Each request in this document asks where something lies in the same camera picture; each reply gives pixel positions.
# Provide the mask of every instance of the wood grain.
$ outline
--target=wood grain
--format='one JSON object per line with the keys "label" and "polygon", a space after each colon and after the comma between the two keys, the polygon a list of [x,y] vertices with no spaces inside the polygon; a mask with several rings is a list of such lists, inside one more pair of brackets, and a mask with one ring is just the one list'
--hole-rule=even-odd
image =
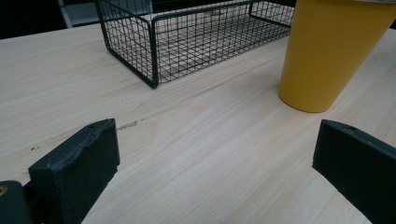
{"label": "wood grain", "polygon": [[0,179],[115,118],[120,169],[84,223],[369,223],[311,164],[321,119],[396,146],[396,31],[320,114],[277,97],[287,41],[153,91],[98,25],[1,40]]}

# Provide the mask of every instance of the black object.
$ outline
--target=black object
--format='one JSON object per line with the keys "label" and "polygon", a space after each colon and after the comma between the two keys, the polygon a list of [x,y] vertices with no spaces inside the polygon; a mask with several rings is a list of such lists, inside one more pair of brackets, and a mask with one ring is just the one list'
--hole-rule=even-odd
{"label": "black object", "polygon": [[95,5],[107,49],[154,89],[289,35],[295,2],[96,0]]}
{"label": "black object", "polygon": [[313,167],[373,223],[396,223],[396,148],[323,120]]}
{"label": "black object", "polygon": [[[75,133],[29,168],[31,181],[23,191],[33,223],[81,223],[119,164],[114,119],[95,122]],[[10,189],[14,187],[8,188],[1,200]],[[23,207],[25,203],[21,197],[0,202],[2,207],[10,204]],[[2,224],[30,223],[15,221],[21,215],[25,216],[22,209],[7,212],[0,209],[0,217],[8,220]]]}
{"label": "black object", "polygon": [[396,21],[393,22],[393,24],[390,26],[390,29],[396,30]]}
{"label": "black object", "polygon": [[0,39],[65,28],[57,0],[0,0]]}
{"label": "black object", "polygon": [[17,181],[0,182],[0,223],[32,224],[23,188]]}

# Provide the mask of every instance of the table surface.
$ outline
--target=table surface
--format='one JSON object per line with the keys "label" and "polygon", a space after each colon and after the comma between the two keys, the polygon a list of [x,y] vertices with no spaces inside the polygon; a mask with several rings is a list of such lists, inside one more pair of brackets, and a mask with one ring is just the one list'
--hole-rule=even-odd
{"label": "table surface", "polygon": [[322,119],[396,146],[396,31],[319,114],[277,96],[287,41],[154,91],[99,25],[1,40],[0,179],[115,118],[119,171],[84,223],[370,223],[311,164]]}

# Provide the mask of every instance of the yellow cup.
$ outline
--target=yellow cup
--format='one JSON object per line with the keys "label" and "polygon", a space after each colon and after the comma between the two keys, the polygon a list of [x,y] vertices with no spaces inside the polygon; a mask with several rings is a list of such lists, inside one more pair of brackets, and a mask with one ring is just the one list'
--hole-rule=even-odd
{"label": "yellow cup", "polygon": [[395,19],[392,3],[298,0],[279,97],[305,112],[327,110]]}

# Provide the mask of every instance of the wire basket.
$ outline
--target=wire basket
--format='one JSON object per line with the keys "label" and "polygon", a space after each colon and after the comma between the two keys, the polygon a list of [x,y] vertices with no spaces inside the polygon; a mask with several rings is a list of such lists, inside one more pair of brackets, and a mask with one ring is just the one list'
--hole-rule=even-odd
{"label": "wire basket", "polygon": [[295,0],[96,0],[107,49],[151,88],[289,35]]}

